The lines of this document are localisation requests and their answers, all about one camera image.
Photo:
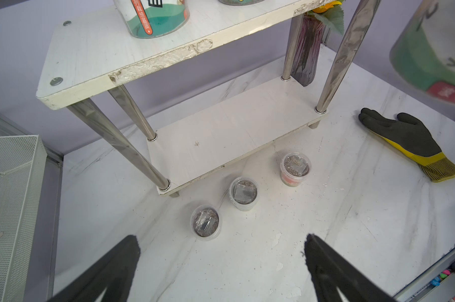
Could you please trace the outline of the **strawberry lid seed container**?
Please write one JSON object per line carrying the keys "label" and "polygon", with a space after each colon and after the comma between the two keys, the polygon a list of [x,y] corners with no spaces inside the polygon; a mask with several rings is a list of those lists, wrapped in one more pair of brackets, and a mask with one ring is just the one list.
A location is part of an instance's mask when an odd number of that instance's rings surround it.
{"label": "strawberry lid seed container", "polygon": [[168,35],[186,24],[190,11],[185,1],[114,0],[129,33],[138,39]]}

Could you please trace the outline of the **sunflower lid seed container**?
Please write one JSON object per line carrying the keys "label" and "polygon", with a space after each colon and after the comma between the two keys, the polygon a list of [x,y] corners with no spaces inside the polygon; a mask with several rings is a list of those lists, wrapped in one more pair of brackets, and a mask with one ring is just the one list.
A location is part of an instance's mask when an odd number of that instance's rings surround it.
{"label": "sunflower lid seed container", "polygon": [[224,5],[231,6],[246,6],[253,5],[262,2],[263,0],[219,0],[220,3]]}

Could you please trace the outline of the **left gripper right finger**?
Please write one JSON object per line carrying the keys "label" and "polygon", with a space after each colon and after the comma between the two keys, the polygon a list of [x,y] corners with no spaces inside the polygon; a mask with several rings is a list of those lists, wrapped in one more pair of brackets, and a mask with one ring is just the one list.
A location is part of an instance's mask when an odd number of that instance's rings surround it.
{"label": "left gripper right finger", "polygon": [[395,300],[315,234],[307,236],[304,255],[318,301]]}

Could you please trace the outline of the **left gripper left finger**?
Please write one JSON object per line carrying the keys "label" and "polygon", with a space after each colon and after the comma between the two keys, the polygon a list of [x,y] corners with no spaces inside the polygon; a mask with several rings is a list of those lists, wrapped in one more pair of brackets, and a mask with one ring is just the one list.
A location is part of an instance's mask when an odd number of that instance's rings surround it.
{"label": "left gripper left finger", "polygon": [[127,301],[141,255],[138,239],[128,235],[51,301]]}

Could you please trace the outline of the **pink flower lid seed container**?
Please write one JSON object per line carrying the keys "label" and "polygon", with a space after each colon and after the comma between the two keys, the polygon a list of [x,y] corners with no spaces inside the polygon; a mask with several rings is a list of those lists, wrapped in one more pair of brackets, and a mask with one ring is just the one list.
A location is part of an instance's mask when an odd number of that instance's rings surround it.
{"label": "pink flower lid seed container", "polygon": [[409,85],[455,106],[455,1],[422,1],[389,59]]}

